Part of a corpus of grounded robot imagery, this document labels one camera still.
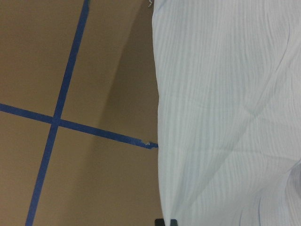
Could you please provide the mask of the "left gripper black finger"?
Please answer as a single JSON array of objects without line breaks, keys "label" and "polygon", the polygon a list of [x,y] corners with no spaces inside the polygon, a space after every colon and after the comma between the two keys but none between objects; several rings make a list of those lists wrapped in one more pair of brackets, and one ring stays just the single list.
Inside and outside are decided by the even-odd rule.
[{"label": "left gripper black finger", "polygon": [[164,226],[164,219],[163,218],[155,219],[155,226]]}]

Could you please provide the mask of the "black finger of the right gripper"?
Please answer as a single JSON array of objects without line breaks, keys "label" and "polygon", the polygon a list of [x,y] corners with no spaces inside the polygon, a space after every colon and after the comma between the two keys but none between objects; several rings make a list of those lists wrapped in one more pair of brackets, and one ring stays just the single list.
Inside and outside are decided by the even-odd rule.
[{"label": "black finger of the right gripper", "polygon": [[177,226],[177,220],[176,219],[171,219],[170,220],[170,226]]}]

